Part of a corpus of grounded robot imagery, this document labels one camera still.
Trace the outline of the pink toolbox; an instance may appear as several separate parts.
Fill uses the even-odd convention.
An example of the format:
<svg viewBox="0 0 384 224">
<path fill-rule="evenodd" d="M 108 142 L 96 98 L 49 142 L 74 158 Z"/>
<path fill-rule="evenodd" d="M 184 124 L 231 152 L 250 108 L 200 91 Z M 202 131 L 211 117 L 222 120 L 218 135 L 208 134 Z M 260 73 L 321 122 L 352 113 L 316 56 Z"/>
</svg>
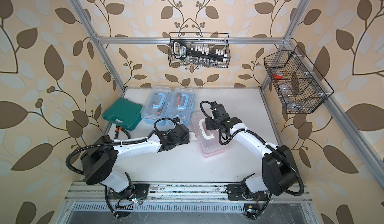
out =
<svg viewBox="0 0 384 224">
<path fill-rule="evenodd" d="M 201 112 L 192 114 L 192 127 L 197 138 L 197 142 L 205 158 L 224 153 L 228 147 L 220 145 L 217 130 L 208 130 L 205 122 L 206 116 Z"/>
</svg>

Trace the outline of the blue toolbox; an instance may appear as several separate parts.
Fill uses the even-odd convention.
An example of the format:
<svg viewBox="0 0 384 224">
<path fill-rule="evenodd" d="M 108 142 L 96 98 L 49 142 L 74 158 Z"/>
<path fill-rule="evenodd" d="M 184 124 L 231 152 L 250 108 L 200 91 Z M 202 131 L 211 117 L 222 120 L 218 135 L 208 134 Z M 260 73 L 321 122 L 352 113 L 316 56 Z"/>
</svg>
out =
<svg viewBox="0 0 384 224">
<path fill-rule="evenodd" d="M 182 94 L 180 105 L 177 105 L 178 93 Z M 188 125 L 192 116 L 195 102 L 195 93 L 192 89 L 176 87 L 167 107 L 166 117 L 179 118 L 181 124 Z"/>
<path fill-rule="evenodd" d="M 141 118 L 146 124 L 154 124 L 157 120 L 165 118 L 167 107 L 173 92 L 168 87 L 153 87 L 141 109 Z"/>
</svg>

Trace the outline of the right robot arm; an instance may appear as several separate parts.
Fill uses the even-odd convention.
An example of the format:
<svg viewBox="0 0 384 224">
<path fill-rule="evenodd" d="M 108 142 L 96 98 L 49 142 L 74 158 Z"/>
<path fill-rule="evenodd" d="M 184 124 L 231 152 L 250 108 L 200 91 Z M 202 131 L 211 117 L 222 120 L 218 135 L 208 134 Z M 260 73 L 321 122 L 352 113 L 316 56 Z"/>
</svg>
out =
<svg viewBox="0 0 384 224">
<path fill-rule="evenodd" d="M 241 181 L 242 195 L 246 200 L 251 199 L 257 192 L 267 192 L 269 195 L 260 210 L 246 211 L 247 218 L 256 220 L 261 216 L 273 195 L 287 193 L 299 197 L 304 194 L 303 179 L 292 151 L 287 146 L 277 146 L 265 141 L 248 129 L 239 118 L 230 117 L 224 106 L 215 101 L 201 101 L 200 109 L 206 117 L 206 129 L 218 131 L 220 145 L 226 146 L 236 140 L 261 159 L 262 173 L 251 174 Z"/>
</svg>

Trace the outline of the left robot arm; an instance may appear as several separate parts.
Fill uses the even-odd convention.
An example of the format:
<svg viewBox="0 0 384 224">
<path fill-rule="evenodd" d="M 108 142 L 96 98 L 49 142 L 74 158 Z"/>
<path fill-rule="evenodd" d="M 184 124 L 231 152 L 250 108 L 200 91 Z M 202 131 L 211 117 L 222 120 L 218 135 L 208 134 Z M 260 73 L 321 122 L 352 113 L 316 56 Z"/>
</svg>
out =
<svg viewBox="0 0 384 224">
<path fill-rule="evenodd" d="M 171 119 L 173 128 L 160 131 L 155 126 L 146 137 L 120 140 L 105 135 L 86 147 L 81 147 L 66 158 L 67 168 L 84 176 L 87 185 L 104 186 L 104 199 L 109 211 L 115 218 L 122 218 L 123 213 L 113 208 L 108 192 L 114 191 L 120 200 L 131 204 L 138 203 L 138 191 L 128 173 L 120 174 L 114 165 L 129 157 L 148 153 L 169 151 L 190 142 L 190 130 L 180 123 L 179 118 Z"/>
</svg>

